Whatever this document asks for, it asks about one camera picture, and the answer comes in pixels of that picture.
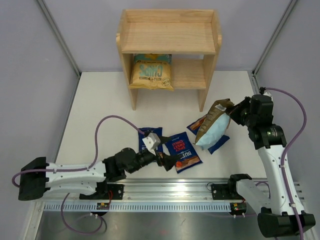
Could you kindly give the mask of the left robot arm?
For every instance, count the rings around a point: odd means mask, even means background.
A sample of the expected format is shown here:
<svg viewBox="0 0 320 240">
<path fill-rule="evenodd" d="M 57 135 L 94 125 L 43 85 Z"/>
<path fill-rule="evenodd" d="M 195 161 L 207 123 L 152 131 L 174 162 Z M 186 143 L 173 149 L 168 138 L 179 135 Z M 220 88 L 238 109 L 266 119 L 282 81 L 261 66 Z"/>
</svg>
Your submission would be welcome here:
<svg viewBox="0 0 320 240">
<path fill-rule="evenodd" d="M 91 165 L 55 164 L 45 157 L 37 157 L 25 165 L 18 176 L 18 200 L 32 201 L 54 194 L 78 194 L 82 200 L 100 200 L 109 194 L 108 185 L 125 179 L 141 168 L 156 162 L 171 170 L 181 154 L 167 155 L 157 146 L 169 140 L 150 133 L 143 138 L 146 148 L 135 152 L 126 147 L 102 161 Z"/>
</svg>

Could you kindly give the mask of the light blue cassava chips bag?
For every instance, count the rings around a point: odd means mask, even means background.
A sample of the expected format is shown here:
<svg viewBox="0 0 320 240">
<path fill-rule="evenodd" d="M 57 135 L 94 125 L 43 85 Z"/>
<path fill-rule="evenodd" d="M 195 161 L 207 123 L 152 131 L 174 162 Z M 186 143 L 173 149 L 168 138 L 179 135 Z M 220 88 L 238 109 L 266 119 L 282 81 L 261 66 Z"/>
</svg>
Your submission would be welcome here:
<svg viewBox="0 0 320 240">
<path fill-rule="evenodd" d="M 233 106 L 234 103 L 229 98 L 216 100 L 212 104 L 197 131 L 195 137 L 196 146 L 206 150 L 213 147 L 221 139 L 231 121 L 226 110 Z"/>
</svg>

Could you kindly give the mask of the large yellow kettle chips bag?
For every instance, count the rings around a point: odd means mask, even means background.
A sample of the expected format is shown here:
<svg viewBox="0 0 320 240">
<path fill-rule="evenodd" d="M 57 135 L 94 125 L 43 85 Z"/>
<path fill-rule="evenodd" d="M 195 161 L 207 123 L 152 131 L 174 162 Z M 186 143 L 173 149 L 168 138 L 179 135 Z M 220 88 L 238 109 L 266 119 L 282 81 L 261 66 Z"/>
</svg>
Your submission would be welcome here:
<svg viewBox="0 0 320 240">
<path fill-rule="evenodd" d="M 134 54 L 130 89 L 169 90 L 172 85 L 171 54 Z"/>
</svg>

